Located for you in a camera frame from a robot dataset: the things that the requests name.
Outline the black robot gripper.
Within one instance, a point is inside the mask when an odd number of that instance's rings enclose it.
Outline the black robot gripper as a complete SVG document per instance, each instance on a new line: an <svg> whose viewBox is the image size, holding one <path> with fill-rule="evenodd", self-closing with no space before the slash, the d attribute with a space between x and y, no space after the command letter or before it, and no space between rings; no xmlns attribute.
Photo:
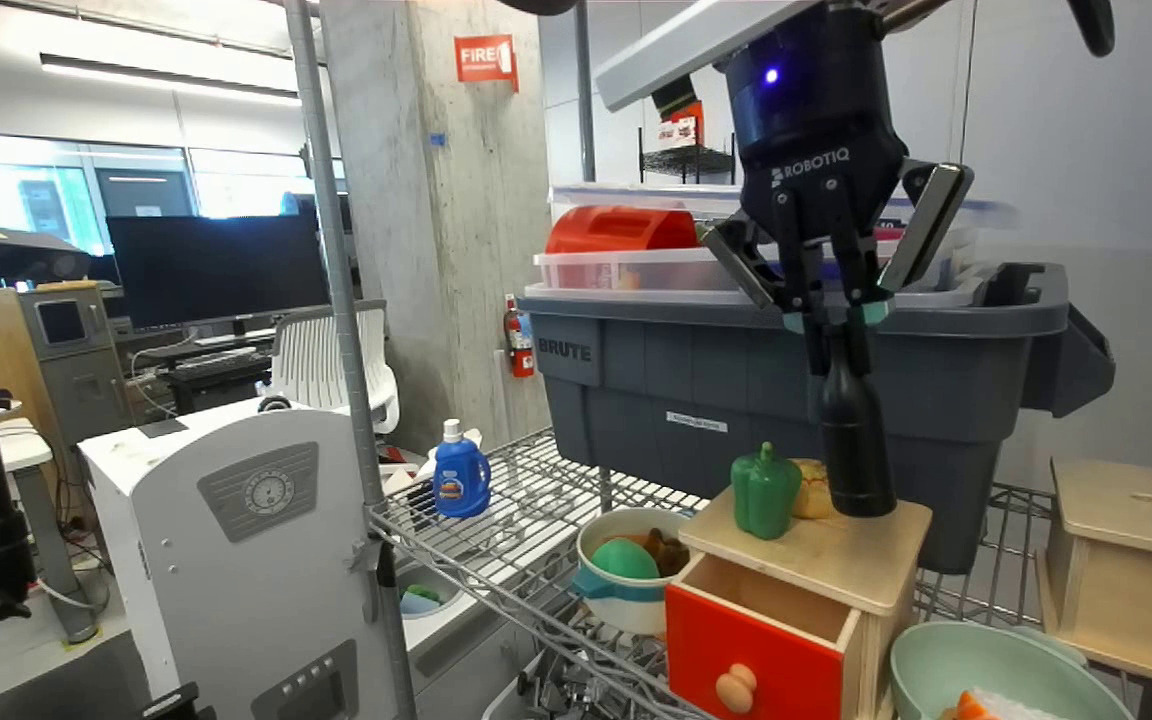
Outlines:
<svg viewBox="0 0 1152 720"><path fill-rule="evenodd" d="M894 123L883 42L860 4L822 0L765 21L722 58L745 165L722 264L765 309L804 316L814 375L827 375L827 287L847 366L869 372L869 305L915 284L966 203L966 165L911 161Z"/></svg>

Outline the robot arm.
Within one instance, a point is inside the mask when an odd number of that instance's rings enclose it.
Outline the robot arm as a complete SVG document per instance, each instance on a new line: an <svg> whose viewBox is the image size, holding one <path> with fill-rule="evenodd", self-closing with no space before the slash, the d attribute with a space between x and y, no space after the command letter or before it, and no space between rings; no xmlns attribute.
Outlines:
<svg viewBox="0 0 1152 720"><path fill-rule="evenodd" d="M974 168L911 161L894 130L883 42L945 0L692 0L607 64L607 111L674 111L729 84L740 211L703 248L755 309L799 324L816 375L869 372L869 324L937 255Z"/></svg>

